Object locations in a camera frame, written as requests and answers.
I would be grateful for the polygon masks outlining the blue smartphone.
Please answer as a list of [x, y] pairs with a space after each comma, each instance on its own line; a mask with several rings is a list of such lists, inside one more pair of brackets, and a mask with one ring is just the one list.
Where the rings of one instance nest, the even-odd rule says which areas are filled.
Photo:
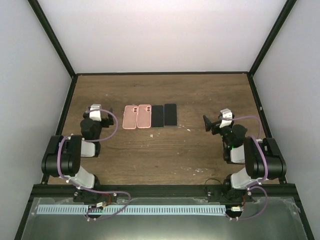
[[177, 105], [167, 103], [164, 105], [164, 125], [168, 127], [177, 126]]

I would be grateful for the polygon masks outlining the plain pink phone case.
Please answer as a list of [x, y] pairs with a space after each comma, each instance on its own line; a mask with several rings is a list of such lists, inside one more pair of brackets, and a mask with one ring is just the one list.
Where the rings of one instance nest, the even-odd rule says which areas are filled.
[[150, 104], [140, 104], [138, 106], [137, 127], [139, 129], [148, 129], [151, 127], [152, 106]]

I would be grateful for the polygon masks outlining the black screen smartphone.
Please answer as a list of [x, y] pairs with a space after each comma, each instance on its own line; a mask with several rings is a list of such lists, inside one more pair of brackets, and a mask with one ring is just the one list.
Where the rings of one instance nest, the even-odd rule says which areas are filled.
[[164, 106], [163, 105], [151, 106], [151, 127], [152, 128], [164, 127]]

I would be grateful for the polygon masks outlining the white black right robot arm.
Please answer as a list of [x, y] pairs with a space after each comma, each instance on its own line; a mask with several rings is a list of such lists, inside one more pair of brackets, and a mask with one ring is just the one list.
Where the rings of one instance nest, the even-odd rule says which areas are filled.
[[287, 165], [274, 138], [248, 136], [245, 126], [224, 119], [222, 115], [216, 122], [204, 115], [203, 121], [206, 132], [221, 136], [223, 160], [227, 164], [244, 165], [223, 181], [221, 191], [225, 200], [232, 202], [240, 196], [240, 191], [285, 177]]

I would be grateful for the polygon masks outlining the pink ring-stand phone case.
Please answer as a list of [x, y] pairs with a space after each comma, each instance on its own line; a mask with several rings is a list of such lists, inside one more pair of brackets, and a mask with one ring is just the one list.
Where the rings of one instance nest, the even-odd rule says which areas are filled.
[[134, 130], [137, 128], [138, 106], [126, 105], [123, 112], [122, 128], [125, 130]]

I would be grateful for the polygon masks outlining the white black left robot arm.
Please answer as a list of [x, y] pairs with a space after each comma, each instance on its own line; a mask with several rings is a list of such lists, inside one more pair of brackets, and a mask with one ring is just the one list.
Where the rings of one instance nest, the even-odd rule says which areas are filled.
[[102, 129], [113, 125], [117, 130], [118, 120], [112, 109], [104, 110], [100, 104], [88, 107], [80, 122], [81, 134], [53, 135], [50, 138], [41, 162], [42, 173], [73, 184], [84, 190], [89, 201], [97, 202], [102, 196], [100, 181], [81, 166], [81, 159], [99, 156], [101, 141], [112, 137], [101, 138]]

